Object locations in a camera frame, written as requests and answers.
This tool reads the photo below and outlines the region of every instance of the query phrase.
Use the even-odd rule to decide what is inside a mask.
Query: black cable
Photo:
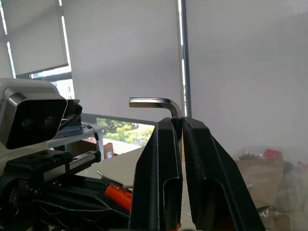
[[[95,138],[95,140],[96,140],[96,149],[98,150],[98,149],[99,149],[98,141],[100,140],[100,138],[98,137],[98,134],[97,134],[97,132],[95,131],[95,129],[94,129],[92,126],[90,126],[90,125],[86,125],[86,126],[83,126],[83,127],[81,127],[81,128],[93,129],[93,131],[94,131],[94,138]]]

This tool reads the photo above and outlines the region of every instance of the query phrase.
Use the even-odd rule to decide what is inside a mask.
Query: cardboard box
[[[107,143],[104,145],[104,157],[105,159],[111,158],[115,156],[114,154],[114,148],[112,146],[112,143]]]
[[[86,153],[88,151],[93,151],[96,150],[96,140],[90,140],[90,139],[86,139],[86,140],[81,140],[81,141],[77,141],[72,143],[72,155],[73,156],[77,156],[83,153]],[[112,146],[112,143],[108,143],[104,145],[104,158],[108,159],[115,156],[114,154],[114,149]]]
[[[290,230],[290,218],[281,212],[281,198],[278,198],[278,192],[285,184],[282,179],[286,164],[282,156],[235,162],[266,230]]]
[[[274,205],[284,161],[253,159],[236,161],[256,208]]]

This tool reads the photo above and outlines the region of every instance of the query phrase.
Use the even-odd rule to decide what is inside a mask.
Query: plastic bag
[[[267,230],[308,230],[307,153],[255,146],[232,157]]]

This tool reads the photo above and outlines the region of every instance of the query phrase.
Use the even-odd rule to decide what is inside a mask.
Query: window
[[[115,154],[122,154],[143,147],[154,130],[153,125],[96,118],[103,129],[104,144],[111,142]]]
[[[7,28],[6,28],[6,23],[5,23],[4,12],[3,12],[3,8],[2,8],[1,0],[0,0],[0,14],[1,14],[1,18],[2,18],[2,25],[3,25],[3,29],[4,29],[4,34],[7,35],[7,34],[8,34],[8,31],[7,31]],[[7,47],[8,47],[8,53],[9,53],[9,58],[10,58],[10,63],[11,63],[11,69],[12,69],[13,78],[16,78],[10,42],[7,42],[6,45],[7,45]]]
[[[71,60],[69,56],[66,27],[64,16],[61,16],[62,29],[64,35],[65,51],[67,56],[68,66],[55,68],[52,70],[46,70],[38,73],[30,74],[30,79],[46,80],[51,82],[59,91],[60,95],[67,100],[75,99],[74,85],[72,80],[72,67]]]
[[[51,82],[59,91],[60,95],[67,100],[75,99],[73,80],[65,79]]]

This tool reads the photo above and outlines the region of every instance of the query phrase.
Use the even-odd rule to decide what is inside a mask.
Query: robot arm
[[[0,79],[0,226],[4,230],[174,230],[182,197],[181,140],[192,220],[198,230],[265,230],[236,163],[198,120],[168,99],[131,98],[133,107],[171,111],[155,126],[135,171],[130,211],[105,192],[124,187],[75,175],[101,159],[45,150],[81,114],[46,81]]]

